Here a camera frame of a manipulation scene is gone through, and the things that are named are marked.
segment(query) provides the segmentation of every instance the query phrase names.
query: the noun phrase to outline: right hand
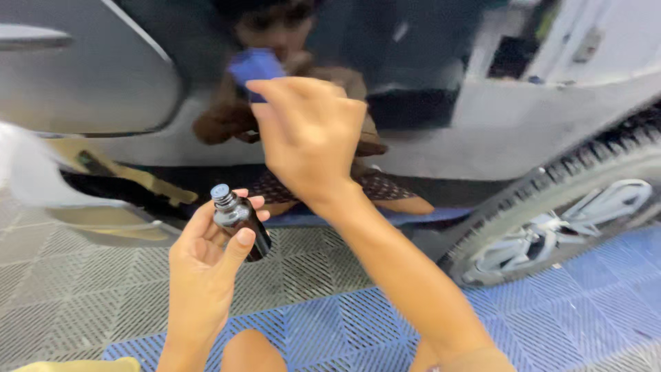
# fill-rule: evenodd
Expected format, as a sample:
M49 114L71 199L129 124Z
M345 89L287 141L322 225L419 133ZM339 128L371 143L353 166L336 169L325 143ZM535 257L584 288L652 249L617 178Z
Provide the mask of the right hand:
M294 195L321 214L329 201L360 191L349 172L365 103L308 77L253 80L247 87L268 102L253 104L266 166Z

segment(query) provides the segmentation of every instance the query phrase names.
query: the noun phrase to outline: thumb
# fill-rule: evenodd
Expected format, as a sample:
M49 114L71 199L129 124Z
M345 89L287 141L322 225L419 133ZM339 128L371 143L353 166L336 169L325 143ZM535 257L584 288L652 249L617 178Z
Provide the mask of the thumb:
M215 265L216 275L234 278L239 266L253 248L254 239L254 231L247 227L240 229L236 235L232 236L232 239L227 243L227 247L225 247L223 258Z

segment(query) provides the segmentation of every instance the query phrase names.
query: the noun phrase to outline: blue applicator sponge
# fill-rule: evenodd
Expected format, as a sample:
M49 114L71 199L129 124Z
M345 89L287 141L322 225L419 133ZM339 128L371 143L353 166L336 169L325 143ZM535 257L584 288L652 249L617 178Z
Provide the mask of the blue applicator sponge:
M280 62L271 49L248 48L234 56L229 62L229 73L241 87L245 87L248 80L268 80L275 77L287 76ZM266 102L259 94L251 93L252 102Z

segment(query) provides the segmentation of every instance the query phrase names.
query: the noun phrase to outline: garage floor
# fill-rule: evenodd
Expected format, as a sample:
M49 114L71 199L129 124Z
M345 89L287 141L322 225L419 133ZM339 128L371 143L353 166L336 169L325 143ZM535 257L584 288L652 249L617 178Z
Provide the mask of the garage floor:
M292 370L404 371L417 335L342 240L324 228L272 236L274 254L239 272L208 370L233 334L258 328ZM0 188L0 370L121 355L154 370L167 280L167 247L90 244ZM520 371L661 371L661 228L466 294Z

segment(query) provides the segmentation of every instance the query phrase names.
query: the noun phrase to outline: car wheel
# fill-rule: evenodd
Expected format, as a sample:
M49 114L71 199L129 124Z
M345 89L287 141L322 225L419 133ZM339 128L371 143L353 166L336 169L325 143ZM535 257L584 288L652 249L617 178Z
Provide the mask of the car wheel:
M630 117L487 201L457 227L459 238L440 267L460 285L499 284L652 220L661 210L659 108Z

